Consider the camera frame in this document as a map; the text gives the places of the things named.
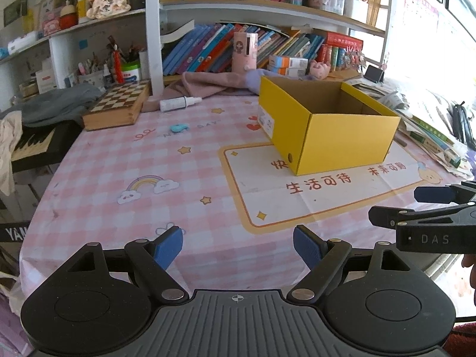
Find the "stack of papers magazines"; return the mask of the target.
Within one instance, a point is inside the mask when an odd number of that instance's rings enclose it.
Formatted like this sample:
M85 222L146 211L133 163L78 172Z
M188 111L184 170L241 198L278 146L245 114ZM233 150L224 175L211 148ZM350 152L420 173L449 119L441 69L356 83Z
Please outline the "stack of papers magazines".
M405 93L394 82L374 83L364 77L347 83L396 112L401 118L399 131L447 172L475 178L475 152L451 134L450 114L438 96L424 90Z

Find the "pink checkered tablecloth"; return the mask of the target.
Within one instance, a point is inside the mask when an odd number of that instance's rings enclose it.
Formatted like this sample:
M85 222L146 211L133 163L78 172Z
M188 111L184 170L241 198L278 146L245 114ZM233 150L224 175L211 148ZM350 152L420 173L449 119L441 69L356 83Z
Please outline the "pink checkered tablecloth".
M306 271L292 233L303 224L356 248L393 241L371 206L415 208L414 188L455 177L413 143L386 160L295 176L257 122L254 96L214 96L185 110L146 113L132 126L83 132L49 183L20 253L32 293L88 242L122 248L180 226L170 274L186 289L274 289ZM178 134L175 124L189 129Z

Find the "small light blue clip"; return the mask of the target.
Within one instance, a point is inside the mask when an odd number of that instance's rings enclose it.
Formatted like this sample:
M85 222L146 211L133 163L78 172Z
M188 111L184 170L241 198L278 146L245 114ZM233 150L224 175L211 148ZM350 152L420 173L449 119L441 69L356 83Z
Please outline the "small light blue clip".
M179 123L179 124L175 124L175 125L172 125L170 127L170 131L173 132L174 134L178 134L178 133L181 133L183 131L186 131L188 130L190 127L188 124L186 123Z

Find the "yellow cardboard box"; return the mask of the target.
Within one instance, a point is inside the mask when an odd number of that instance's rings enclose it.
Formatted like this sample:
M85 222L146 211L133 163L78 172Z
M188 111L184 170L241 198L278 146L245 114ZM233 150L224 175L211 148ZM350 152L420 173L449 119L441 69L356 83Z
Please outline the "yellow cardboard box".
M399 116L345 82L261 79L257 119L297 176L380 164Z

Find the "wooden chess board box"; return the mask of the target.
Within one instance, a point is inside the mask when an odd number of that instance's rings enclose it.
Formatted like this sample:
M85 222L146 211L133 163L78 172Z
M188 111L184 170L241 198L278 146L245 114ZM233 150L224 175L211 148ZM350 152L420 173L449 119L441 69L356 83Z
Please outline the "wooden chess board box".
M135 124L150 93L150 81L117 85L104 93L95 106L82 116L84 128L96 131Z

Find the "black piano keyboard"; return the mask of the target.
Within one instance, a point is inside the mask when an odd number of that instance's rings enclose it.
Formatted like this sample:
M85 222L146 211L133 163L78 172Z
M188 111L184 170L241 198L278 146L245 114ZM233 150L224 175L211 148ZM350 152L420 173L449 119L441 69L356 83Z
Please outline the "black piano keyboard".
M59 164L82 130L75 121L25 127L11 157L13 173Z

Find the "grey cloth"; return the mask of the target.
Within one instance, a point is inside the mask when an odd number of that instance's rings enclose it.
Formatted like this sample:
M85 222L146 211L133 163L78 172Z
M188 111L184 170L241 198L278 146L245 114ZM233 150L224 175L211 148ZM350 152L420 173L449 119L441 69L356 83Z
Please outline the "grey cloth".
M103 92L98 87L89 83L51 90L1 112L1 119L11 112L20 111L23 125L30 128L69 121L84 126L82 116L96 104L102 95Z

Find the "pink pig plush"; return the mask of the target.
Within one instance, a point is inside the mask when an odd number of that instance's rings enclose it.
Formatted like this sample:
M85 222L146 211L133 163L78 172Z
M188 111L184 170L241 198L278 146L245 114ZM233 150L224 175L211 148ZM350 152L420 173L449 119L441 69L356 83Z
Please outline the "pink pig plush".
M312 60L309 65L309 75L313 76L317 80L326 79L330 73L330 70L331 68L329 65L316 60Z

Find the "pink purple cloth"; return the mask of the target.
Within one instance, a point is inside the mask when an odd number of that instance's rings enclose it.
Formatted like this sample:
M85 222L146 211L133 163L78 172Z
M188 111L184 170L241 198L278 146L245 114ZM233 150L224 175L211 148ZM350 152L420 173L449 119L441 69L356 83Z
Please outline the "pink purple cloth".
M167 85L162 94L150 96L142 105L141 112L158 111L161 100L183 96L205 99L214 95L258 95L263 76L296 79L262 68L244 74L186 72L179 80Z

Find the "white pen holder cup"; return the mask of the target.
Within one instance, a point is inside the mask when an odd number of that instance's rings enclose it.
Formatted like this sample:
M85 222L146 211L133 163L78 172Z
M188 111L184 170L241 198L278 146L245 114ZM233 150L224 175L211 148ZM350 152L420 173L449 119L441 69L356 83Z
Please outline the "white pen holder cup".
M104 87L102 70L98 70L87 75L79 75L77 79L80 84L88 83L100 89Z

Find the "green lid white jar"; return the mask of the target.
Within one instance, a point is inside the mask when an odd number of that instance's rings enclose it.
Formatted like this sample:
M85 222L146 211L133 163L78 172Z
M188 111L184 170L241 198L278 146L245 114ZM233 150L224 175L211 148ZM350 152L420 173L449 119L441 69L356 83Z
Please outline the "green lid white jar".
M141 67L138 60L122 64L121 72L125 83L136 83L141 80Z

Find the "orange white medicine boxes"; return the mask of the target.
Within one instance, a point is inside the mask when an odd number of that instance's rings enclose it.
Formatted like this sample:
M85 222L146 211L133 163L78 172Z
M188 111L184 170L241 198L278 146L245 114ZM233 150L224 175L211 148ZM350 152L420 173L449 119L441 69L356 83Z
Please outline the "orange white medicine boxes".
M273 73L289 77L306 75L309 60L299 57L270 56L267 69Z

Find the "red tassel ornament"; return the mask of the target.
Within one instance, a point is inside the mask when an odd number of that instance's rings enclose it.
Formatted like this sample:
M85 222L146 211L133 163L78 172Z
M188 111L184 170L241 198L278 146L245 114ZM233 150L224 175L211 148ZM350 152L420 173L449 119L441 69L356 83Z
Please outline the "red tassel ornament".
M122 72L122 61L119 52L118 45L115 44L113 48L113 60L114 60L114 68L115 68L115 75L116 80L119 85L124 83L123 72Z

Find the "row of leaning books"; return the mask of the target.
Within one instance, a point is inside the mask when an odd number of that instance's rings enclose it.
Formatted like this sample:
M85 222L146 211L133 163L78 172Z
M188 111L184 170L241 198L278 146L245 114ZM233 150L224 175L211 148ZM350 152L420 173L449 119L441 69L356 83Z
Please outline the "row of leaning books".
M236 32L258 34L257 68L267 68L270 56L299 57L330 66L331 71L365 68L363 41L349 35L310 27L282 29L263 24L217 22L181 27L184 33L162 49L165 76L185 72L231 71L233 38Z

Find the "white shelf frame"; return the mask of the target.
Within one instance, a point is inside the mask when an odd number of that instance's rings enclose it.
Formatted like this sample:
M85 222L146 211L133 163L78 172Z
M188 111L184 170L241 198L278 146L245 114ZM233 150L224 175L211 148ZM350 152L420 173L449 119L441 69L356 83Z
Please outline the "white shelf frame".
M343 15L313 7L268 0L146 0L145 8L104 20L91 20L56 32L35 42L52 59L53 75L60 88L79 62L99 52L108 35L119 43L144 43L153 93L161 93L168 78L162 74L161 29L167 24L244 22L283 29L308 26L349 34L372 36L381 47L387 45L388 29L378 29Z

